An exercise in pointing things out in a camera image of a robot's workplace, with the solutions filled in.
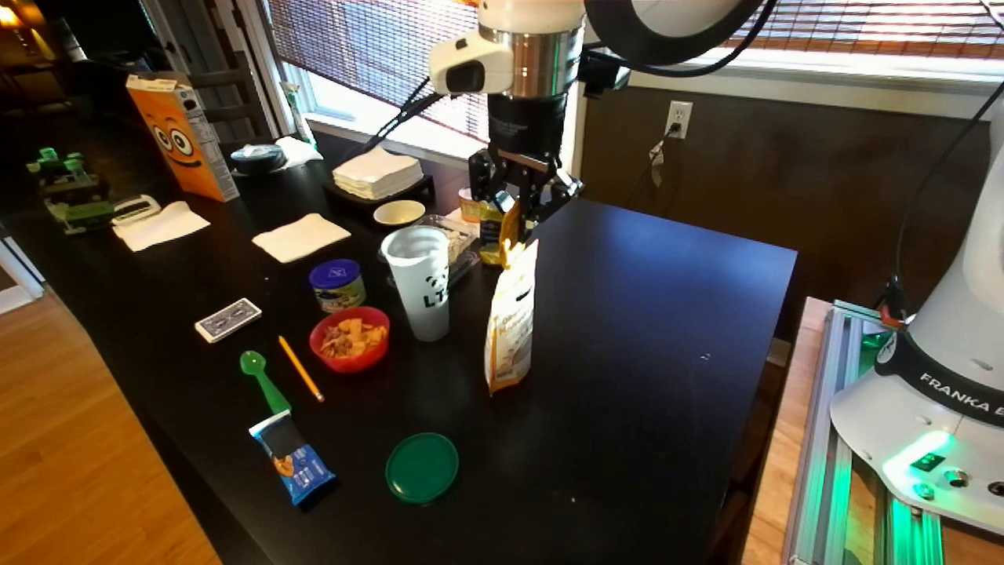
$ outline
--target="green circular disc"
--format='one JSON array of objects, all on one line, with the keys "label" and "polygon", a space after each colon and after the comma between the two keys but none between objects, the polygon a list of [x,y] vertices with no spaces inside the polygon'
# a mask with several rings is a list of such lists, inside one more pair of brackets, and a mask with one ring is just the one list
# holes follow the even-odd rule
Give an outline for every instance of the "green circular disc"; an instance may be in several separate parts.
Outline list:
[{"label": "green circular disc", "polygon": [[459,477],[459,449],[442,433],[404,435],[386,457],[386,486],[402,501],[433,501]]}]

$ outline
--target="white paper cup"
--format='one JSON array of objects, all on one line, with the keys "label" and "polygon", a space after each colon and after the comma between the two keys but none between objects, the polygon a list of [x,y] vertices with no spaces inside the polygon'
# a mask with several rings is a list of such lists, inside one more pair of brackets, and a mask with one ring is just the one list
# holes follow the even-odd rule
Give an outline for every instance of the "white paper cup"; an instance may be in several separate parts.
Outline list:
[{"label": "white paper cup", "polygon": [[450,332],[450,239],[437,225],[404,225],[380,240],[418,343]]}]

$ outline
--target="snack packet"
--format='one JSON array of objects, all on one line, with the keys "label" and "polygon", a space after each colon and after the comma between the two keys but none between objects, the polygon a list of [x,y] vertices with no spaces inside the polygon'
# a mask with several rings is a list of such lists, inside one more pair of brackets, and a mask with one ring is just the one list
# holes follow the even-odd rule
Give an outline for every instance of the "snack packet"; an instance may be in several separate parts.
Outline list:
[{"label": "snack packet", "polygon": [[291,506],[303,506],[312,491],[336,479],[313,446],[295,430],[290,411],[257,421],[248,433],[274,457]]},{"label": "snack packet", "polygon": [[535,353],[535,290],[538,290],[538,240],[508,250],[492,295],[492,314],[484,344],[484,375],[491,394],[518,386],[532,373]]}]

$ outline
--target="red bowl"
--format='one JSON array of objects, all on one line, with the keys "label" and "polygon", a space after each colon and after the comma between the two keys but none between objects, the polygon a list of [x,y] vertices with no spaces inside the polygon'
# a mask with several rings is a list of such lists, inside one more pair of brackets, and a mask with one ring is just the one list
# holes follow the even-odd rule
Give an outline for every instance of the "red bowl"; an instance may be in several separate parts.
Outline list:
[{"label": "red bowl", "polygon": [[312,352],[336,373],[362,373],[386,356],[390,316],[380,308],[345,308],[312,328]]}]

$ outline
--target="cardboard box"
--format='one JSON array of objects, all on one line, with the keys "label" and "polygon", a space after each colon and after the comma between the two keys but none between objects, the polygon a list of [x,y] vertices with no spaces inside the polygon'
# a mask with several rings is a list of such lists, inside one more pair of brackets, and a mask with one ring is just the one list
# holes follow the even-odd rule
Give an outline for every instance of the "cardboard box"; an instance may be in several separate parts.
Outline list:
[{"label": "cardboard box", "polygon": [[125,87],[184,190],[213,202],[239,198],[221,139],[189,81],[177,74],[128,74]]}]

